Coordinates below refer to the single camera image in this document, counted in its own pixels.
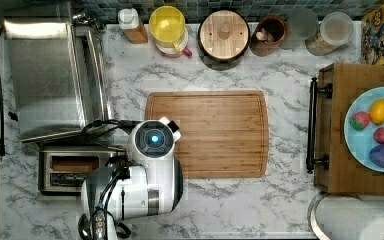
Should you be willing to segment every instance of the stainless steel appliance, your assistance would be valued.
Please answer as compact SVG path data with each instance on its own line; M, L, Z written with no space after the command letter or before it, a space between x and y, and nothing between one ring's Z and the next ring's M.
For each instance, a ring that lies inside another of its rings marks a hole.
M22 142L80 135L87 123L112 118L102 25L71 2L4 15Z
M92 171L124 155L101 146L44 146L39 151L39 190L45 195L78 194Z

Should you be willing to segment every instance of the metal handle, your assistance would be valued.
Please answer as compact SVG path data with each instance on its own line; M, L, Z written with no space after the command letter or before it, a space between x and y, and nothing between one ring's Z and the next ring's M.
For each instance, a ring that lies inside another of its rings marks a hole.
M316 120L317 120L317 93L326 95L327 99L332 98L332 84L327 84L324 88L317 87L317 78L311 79L310 85L310 109L308 115L308 140L307 140L307 173L311 174L314 170L314 164L322 164L325 169L329 169L329 155L325 154L321 159L314 159L314 145L316 142Z
M89 51L90 55L92 56L92 68L93 68L93 74L95 76L95 82L98 86L99 91L99 100L100 100L100 112L104 114L104 119L111 118L111 116L106 116L111 113L110 103L109 102L103 102L107 98L106 93L106 84L104 81L106 81L105 78L105 69L104 69L104 62L102 59L101 51L98 51L98 43L94 39L94 34L92 31L88 31L86 34L86 39L89 45Z

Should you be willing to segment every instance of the wooden lid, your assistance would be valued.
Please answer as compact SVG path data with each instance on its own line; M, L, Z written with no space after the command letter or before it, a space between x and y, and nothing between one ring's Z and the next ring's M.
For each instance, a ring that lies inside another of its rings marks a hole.
M215 58L234 58L248 46L248 24L235 12L217 11L202 23L199 41L202 48Z

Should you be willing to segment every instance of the lemon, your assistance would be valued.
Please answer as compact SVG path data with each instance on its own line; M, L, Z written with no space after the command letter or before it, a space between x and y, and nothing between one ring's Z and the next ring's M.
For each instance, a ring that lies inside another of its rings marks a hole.
M369 111L370 120L376 125L384 123L384 98L372 103Z

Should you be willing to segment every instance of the tray handle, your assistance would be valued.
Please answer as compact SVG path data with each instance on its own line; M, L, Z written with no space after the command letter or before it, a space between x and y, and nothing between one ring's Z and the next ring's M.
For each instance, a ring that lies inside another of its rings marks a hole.
M317 94L321 93L326 95L327 99L332 98L333 85L332 83L326 84L323 88L317 87L317 78L311 79L310 85L310 109L308 113L308 140L307 140L307 173L311 174L314 170L314 164L321 164L324 169L329 169L329 155L324 154L322 158L314 158L314 148L316 142L316 120L317 120Z

